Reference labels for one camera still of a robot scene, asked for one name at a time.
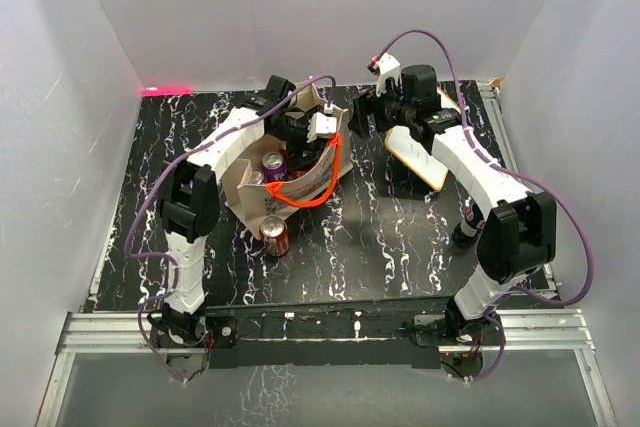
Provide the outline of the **purple Fanta can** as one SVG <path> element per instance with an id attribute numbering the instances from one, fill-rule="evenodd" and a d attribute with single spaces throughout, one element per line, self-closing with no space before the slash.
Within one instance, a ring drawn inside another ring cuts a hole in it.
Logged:
<path id="1" fill-rule="evenodd" d="M 264 172 L 261 169 L 252 169 L 247 183 L 250 185 L 263 185 L 265 183 Z"/>
<path id="2" fill-rule="evenodd" d="M 280 152 L 265 153 L 261 165 L 265 184 L 287 180 L 286 159 Z"/>

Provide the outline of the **canvas bag with orange handles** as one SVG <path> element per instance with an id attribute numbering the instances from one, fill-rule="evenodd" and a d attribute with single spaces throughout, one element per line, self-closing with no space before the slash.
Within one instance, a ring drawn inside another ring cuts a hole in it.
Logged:
<path id="1" fill-rule="evenodd" d="M 252 169 L 262 170 L 261 159 L 267 152 L 280 152 L 287 160 L 286 144 L 274 136 L 274 120 L 281 114 L 298 118 L 316 106 L 334 107 L 338 131 L 325 141 L 325 150 L 311 170 L 289 170 L 285 182 L 263 185 L 247 183 Z M 259 228 L 266 217 L 287 220 L 300 209 L 323 205 L 335 190 L 339 179 L 352 168 L 350 134 L 347 129 L 349 111 L 321 98 L 315 86 L 303 88 L 292 100 L 265 121 L 265 134 L 254 141 L 234 161 L 222 177 L 226 205 L 259 238 Z"/>

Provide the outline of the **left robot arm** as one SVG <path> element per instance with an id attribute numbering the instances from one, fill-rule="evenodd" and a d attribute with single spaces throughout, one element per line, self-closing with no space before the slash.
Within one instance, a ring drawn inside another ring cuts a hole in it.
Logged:
<path id="1" fill-rule="evenodd" d="M 284 142 L 289 151 L 322 139 L 321 123 L 336 119 L 332 101 L 316 94 L 312 80 L 295 85 L 271 76 L 262 91 L 231 108 L 197 147 L 169 162 L 153 186 L 168 245 L 157 255 L 168 264 L 168 285 L 153 325 L 173 341 L 194 346 L 206 334 L 202 271 L 206 239 L 219 220 L 222 177 L 266 135 Z"/>

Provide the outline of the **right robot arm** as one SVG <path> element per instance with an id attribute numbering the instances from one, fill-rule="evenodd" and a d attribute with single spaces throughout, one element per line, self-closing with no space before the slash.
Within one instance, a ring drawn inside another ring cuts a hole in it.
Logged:
<path id="1" fill-rule="evenodd" d="M 501 172 L 499 163 L 476 142 L 462 108 L 439 91 L 432 66 L 401 67 L 385 55 L 369 69 L 376 84 L 354 100 L 349 129 L 359 136 L 369 126 L 380 132 L 407 130 L 473 200 L 453 238 L 461 246 L 475 247 L 478 264 L 448 300 L 443 319 L 425 328 L 469 343 L 495 320 L 494 310 L 518 284 L 554 259 L 556 201 Z"/>

